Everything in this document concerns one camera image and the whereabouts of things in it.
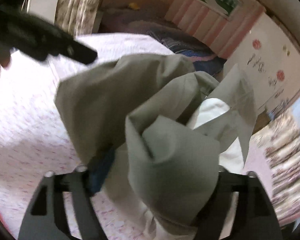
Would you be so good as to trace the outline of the olive and white jacket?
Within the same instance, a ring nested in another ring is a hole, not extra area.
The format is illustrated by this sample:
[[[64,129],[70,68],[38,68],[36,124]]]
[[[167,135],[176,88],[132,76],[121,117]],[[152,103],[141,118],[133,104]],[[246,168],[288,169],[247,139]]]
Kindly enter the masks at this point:
[[[136,54],[68,77],[55,105],[81,162],[115,151],[102,188],[148,239],[193,239],[220,166],[240,173],[257,114],[237,66],[217,81],[183,56]]]

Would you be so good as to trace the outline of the floral blue curtain left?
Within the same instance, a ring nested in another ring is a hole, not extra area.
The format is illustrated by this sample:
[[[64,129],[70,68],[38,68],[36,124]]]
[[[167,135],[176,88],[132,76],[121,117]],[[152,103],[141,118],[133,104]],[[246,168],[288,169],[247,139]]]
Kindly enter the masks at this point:
[[[58,0],[55,24],[72,36],[92,33],[100,0]]]

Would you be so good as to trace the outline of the floral blue curtain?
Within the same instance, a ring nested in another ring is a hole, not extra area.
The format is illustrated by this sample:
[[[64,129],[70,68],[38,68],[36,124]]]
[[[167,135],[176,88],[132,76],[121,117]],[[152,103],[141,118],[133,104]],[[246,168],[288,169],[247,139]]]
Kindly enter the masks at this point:
[[[271,202],[281,226],[300,218],[300,96],[252,137],[271,172]]]
[[[58,0],[55,24],[72,36],[92,33],[100,0]]]

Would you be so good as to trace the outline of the dark striped bed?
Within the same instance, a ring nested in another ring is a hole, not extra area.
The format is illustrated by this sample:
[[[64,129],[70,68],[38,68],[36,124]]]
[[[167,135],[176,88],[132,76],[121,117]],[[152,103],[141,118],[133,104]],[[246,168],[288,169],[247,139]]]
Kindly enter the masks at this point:
[[[197,71],[215,76],[223,70],[226,59],[219,57],[208,45],[180,30],[159,16],[153,8],[106,8],[101,30],[104,33],[148,35],[175,54],[188,57]]]

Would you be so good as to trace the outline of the small yellow object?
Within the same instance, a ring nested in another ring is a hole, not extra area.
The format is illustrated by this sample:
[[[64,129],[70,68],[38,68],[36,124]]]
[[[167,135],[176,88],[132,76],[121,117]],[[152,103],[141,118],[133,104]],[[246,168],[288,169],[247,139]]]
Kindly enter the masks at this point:
[[[138,6],[138,4],[133,3],[133,2],[128,4],[128,8],[131,10],[140,10],[140,7]]]

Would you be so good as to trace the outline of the floral blue curtain right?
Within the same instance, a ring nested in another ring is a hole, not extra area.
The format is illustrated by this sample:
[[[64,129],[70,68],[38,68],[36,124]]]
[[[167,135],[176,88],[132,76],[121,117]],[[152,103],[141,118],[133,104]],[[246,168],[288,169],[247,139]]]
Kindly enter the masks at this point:
[[[252,137],[271,172],[271,202],[281,226],[300,218],[300,96]]]

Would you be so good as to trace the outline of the white wardrobe with decals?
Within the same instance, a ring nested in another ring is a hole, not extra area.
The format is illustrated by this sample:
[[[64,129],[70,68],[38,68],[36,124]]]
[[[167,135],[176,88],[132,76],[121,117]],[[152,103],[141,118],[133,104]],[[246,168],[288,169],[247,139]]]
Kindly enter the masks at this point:
[[[277,113],[300,91],[300,54],[283,30],[262,14],[224,65],[245,71],[257,112]]]

